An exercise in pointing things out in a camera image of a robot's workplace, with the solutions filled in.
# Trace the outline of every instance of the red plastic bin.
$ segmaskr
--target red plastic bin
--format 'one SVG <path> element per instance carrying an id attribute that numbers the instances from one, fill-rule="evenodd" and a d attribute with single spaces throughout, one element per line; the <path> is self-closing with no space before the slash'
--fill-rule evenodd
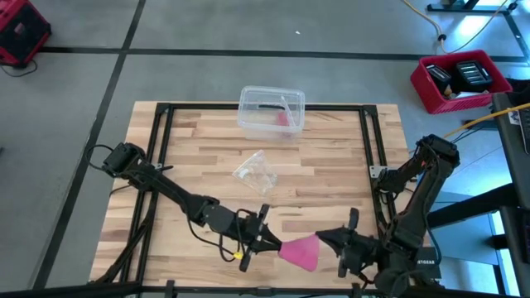
<path id="1" fill-rule="evenodd" d="M 467 60 L 477 60 L 491 75 L 493 83 L 488 88 L 489 94 L 469 96 L 463 99 L 445 99 L 432 81 L 426 67 L 437 65 L 444 70 L 451 70 L 457 63 Z M 411 75 L 411 81 L 414 89 L 420 95 L 425 109 L 431 114 L 483 107 L 491 103 L 493 94 L 512 91 L 512 86 L 483 50 L 421 58 L 420 65 Z"/>

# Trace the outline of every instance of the gray floor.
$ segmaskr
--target gray floor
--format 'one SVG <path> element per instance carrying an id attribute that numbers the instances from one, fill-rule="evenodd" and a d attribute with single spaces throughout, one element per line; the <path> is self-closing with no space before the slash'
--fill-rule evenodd
<path id="1" fill-rule="evenodd" d="M 137 0 L 32 2 L 52 24 L 48 46 L 120 48 L 137 6 Z M 425 7 L 431 1 L 411 2 Z M 450 49 L 489 18 L 431 15 L 445 28 Z M 513 18 L 530 41 L 528 2 Z M 435 39 L 434 28 L 399 1 L 147 0 L 132 48 L 429 55 L 436 53 Z M 522 55 L 503 17 L 466 48 L 473 49 Z M 35 74 L 20 79 L 0 74 L 0 146 L 5 147 L 0 155 L 0 268 L 9 268 L 0 270 L 0 291 L 32 283 L 116 59 L 39 54 Z M 506 76 L 530 78 L 525 64 L 497 66 Z M 489 112 L 428 114 L 410 83 L 416 67 L 417 61 L 395 60 L 128 55 L 99 142 L 112 146 L 123 140 L 137 100 L 238 100 L 241 88 L 250 84 L 301 89 L 310 103 L 396 103 L 410 148 L 423 135 L 443 134 L 461 120 Z M 509 180 L 496 132 L 477 132 L 459 148 L 462 163 L 444 186 L 447 193 L 476 195 Z M 88 171 L 48 286 L 86 282 L 111 185 L 106 176 Z M 442 283 L 496 292 L 490 265 L 452 258 L 451 247 L 444 254 Z"/>

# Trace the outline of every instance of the wood plank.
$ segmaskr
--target wood plank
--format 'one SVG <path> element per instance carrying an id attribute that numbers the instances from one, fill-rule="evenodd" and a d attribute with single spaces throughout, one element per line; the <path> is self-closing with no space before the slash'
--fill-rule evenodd
<path id="1" fill-rule="evenodd" d="M 136 102 L 126 136 L 128 142 L 147 149 L 156 105 L 156 102 Z M 398 107 L 380 104 L 378 114 L 388 162 L 400 166 L 407 160 L 408 153 Z M 286 143 L 247 140 L 236 120 L 235 110 L 177 110 L 172 119 L 166 155 L 166 164 L 175 168 L 165 175 L 191 193 L 220 199 L 227 208 L 258 210 L 262 204 L 270 204 L 269 228 L 283 241 L 346 224 L 352 207 L 360 210 L 358 232 L 377 237 L 356 112 L 307 111 L 301 138 Z M 370 119 L 369 133 L 377 162 Z M 278 174 L 277 186 L 267 198 L 260 197 L 232 177 L 233 171 L 258 150 L 265 151 L 268 162 Z M 114 187 L 125 184 L 117 180 Z M 125 246 L 136 193 L 130 188 L 111 196 L 91 279 L 103 274 Z M 405 207 L 408 198 L 408 193 L 400 195 L 396 202 L 398 210 Z M 208 228 L 194 228 L 201 237 L 219 240 Z M 236 247 L 229 239 L 224 244 L 230 249 Z M 338 260 L 334 253 L 324 243 L 320 244 L 320 252 L 316 272 L 305 272 L 275 253 L 266 252 L 253 257 L 248 272 L 242 273 L 237 262 L 223 262 L 217 248 L 193 238 L 180 208 L 161 196 L 144 282 L 163 286 L 167 279 L 173 279 L 179 286 L 299 288 L 350 288 L 352 282 L 360 282 L 356 276 L 338 278 Z M 366 275 L 372 278 L 376 272 L 375 267 L 370 267 Z"/>

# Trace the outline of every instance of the clear plastic container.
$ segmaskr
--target clear plastic container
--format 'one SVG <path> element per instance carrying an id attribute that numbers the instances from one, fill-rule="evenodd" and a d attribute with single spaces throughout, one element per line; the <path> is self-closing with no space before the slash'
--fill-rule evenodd
<path id="1" fill-rule="evenodd" d="M 241 91 L 238 125 L 248 139 L 293 140 L 304 128 L 305 106 L 300 90 L 247 86 Z"/>

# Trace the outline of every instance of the pink fabric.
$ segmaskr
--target pink fabric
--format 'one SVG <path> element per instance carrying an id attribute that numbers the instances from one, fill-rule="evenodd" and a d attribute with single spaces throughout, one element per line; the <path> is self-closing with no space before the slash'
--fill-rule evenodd
<path id="1" fill-rule="evenodd" d="M 318 265 L 320 239 L 315 234 L 290 242 L 282 243 L 278 256 L 282 259 L 313 272 Z"/>

